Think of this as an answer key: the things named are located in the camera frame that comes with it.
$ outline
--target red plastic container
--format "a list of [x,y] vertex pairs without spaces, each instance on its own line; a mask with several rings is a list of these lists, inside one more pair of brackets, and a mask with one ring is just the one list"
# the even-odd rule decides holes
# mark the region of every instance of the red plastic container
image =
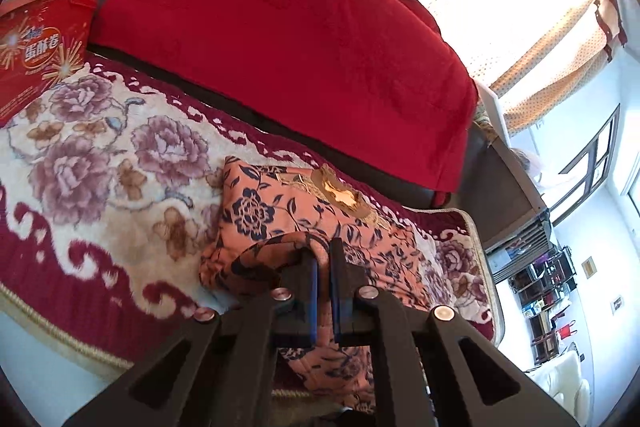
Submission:
[[84,64],[97,0],[3,0],[0,126]]

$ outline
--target triangular cutout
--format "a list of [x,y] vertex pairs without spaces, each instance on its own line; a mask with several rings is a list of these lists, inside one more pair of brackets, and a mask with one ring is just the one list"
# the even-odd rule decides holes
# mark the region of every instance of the triangular cutout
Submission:
[[494,405],[505,398],[518,394],[520,384],[470,338],[458,341],[474,382],[485,405]]
[[129,391],[131,397],[152,409],[160,409],[169,399],[190,350],[189,341],[182,340],[176,344],[132,386]]

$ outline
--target floral rug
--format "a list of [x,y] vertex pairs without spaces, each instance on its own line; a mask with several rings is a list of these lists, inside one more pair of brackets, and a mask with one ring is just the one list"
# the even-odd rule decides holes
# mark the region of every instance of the floral rug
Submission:
[[[197,305],[228,307],[228,296],[200,285],[198,267],[217,236],[231,155],[254,165],[325,163],[173,86],[88,55],[82,70],[0,130],[0,307],[67,354],[117,370]],[[381,215],[414,230],[455,307],[495,338],[497,295],[470,218],[409,210],[338,175]]]

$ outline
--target red blanket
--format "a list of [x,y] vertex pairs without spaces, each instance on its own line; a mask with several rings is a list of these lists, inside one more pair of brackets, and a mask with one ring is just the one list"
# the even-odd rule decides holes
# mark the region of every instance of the red blanket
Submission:
[[91,40],[389,174],[458,187],[476,88],[417,0],[107,0]]

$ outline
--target light blue floor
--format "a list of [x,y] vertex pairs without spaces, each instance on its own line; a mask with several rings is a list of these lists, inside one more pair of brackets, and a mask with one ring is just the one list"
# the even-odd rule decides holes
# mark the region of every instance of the light blue floor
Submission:
[[0,366],[42,427],[60,427],[108,384],[36,340],[2,312]]

